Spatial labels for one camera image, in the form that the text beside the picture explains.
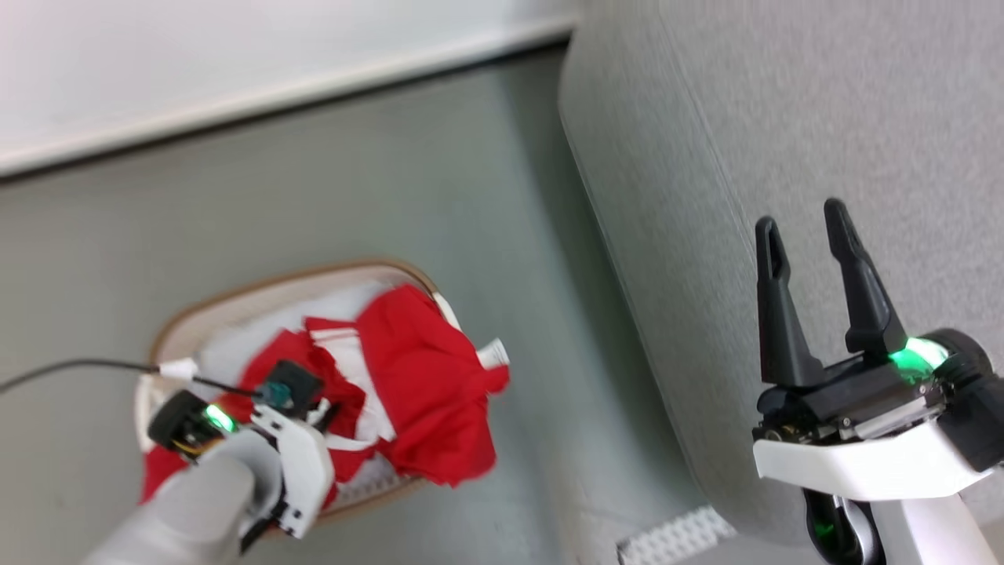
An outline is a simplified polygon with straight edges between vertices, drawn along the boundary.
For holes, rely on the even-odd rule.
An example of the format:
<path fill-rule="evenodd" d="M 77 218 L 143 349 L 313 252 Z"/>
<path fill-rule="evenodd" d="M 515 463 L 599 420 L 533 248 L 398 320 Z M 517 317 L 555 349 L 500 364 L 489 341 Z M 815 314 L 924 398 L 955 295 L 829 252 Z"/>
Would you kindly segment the white laundry basket brown rim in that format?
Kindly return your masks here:
<path fill-rule="evenodd" d="M 291 305 L 319 299 L 324 294 L 362 290 L 366 285 L 412 285 L 420 287 L 436 301 L 442 317 L 452 326 L 459 326 L 451 305 L 426 273 L 405 261 L 360 260 L 323 265 L 308 271 L 292 272 L 278 278 L 260 280 L 217 294 L 207 301 L 193 304 L 170 319 L 158 333 L 148 358 L 153 362 L 191 356 L 201 349 L 219 330 L 244 326 Z M 147 437 L 148 422 L 166 397 L 180 388 L 176 381 L 141 376 L 135 389 L 135 429 L 137 444 L 144 462 L 144 481 L 140 500 L 146 501 L 168 475 L 180 468 L 179 455 L 163 457 Z M 317 517 L 316 525 L 346 519 L 358 512 L 373 510 L 378 505 L 409 496 L 423 489 L 428 482 L 421 478 L 399 476 L 384 459 L 374 458 L 359 469 L 347 485 L 337 488 L 337 496 Z"/>

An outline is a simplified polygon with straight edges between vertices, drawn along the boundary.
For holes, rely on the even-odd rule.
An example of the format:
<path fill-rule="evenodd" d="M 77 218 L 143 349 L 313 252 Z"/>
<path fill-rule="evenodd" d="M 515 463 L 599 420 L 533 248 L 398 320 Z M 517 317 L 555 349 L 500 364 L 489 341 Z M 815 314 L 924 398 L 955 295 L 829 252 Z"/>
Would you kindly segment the pale blue cloth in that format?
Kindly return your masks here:
<path fill-rule="evenodd" d="M 389 282 L 366 282 L 342 287 L 321 297 L 284 305 L 252 321 L 218 330 L 194 356 L 198 375 L 211 381 L 237 386 L 258 351 L 271 343 L 281 330 L 301 330 L 304 318 L 354 321 L 376 296 L 391 289 Z"/>

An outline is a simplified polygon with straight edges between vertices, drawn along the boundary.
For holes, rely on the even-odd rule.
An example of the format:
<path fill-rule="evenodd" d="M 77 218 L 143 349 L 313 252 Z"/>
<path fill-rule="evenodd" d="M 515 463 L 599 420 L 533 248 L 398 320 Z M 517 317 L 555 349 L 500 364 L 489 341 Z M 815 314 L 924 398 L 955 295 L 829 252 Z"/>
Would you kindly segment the red white striped clothing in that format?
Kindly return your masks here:
<path fill-rule="evenodd" d="M 327 429 L 336 479 L 326 508 L 374 458 L 450 487 L 496 462 L 488 404 L 507 387 L 507 357 L 499 342 L 479 351 L 420 287 L 393 286 L 354 321 L 306 317 L 301 330 L 281 330 L 237 387 L 261 385 L 284 359 L 322 379 L 322 397 L 338 406 Z"/>

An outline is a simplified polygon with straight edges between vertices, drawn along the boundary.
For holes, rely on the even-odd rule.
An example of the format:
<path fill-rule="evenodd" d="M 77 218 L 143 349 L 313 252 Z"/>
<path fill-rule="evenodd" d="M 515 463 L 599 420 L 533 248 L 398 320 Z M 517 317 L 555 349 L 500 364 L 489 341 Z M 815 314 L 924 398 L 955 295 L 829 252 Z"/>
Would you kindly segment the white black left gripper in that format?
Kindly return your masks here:
<path fill-rule="evenodd" d="M 305 537 L 336 475 L 323 434 L 267 404 L 256 404 L 251 421 L 238 423 L 181 389 L 155 411 L 147 436 L 189 464 L 229 457 L 251 471 L 255 486 L 238 528 L 243 541 L 257 541 L 269 530 Z"/>

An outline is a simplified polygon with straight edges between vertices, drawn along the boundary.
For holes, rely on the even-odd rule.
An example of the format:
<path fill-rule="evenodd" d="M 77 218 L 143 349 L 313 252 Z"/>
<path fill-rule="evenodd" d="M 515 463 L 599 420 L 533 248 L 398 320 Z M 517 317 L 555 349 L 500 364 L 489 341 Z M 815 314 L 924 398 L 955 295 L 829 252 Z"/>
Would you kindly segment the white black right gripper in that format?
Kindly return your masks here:
<path fill-rule="evenodd" d="M 995 372 L 968 336 L 911 337 L 849 208 L 824 203 L 849 329 L 861 353 L 824 369 L 790 292 L 777 222 L 755 225 L 762 382 L 752 447 L 758 476 L 854 501 L 944 498 L 995 471 Z"/>

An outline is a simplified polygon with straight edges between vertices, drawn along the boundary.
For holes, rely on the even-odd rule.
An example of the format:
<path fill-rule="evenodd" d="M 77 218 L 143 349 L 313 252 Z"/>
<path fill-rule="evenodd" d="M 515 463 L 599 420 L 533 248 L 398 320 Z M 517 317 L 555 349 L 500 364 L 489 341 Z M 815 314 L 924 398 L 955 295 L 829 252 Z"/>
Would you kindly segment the white perforated plastic panel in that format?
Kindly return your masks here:
<path fill-rule="evenodd" d="M 617 543 L 618 565 L 677 565 L 737 536 L 712 507 L 701 505 Z"/>

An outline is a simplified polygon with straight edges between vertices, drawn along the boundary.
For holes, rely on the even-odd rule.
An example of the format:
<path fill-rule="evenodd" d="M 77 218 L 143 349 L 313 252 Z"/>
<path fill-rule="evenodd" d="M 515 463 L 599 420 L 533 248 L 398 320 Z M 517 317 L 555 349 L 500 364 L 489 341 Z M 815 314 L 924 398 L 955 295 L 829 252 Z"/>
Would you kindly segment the grey fabric sofa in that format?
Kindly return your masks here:
<path fill-rule="evenodd" d="M 823 565 L 752 458 L 754 226 L 820 360 L 847 354 L 836 197 L 906 329 L 968 333 L 1004 377 L 1004 0 L 589 0 L 559 106 L 682 458 L 738 530 L 700 565 Z"/>

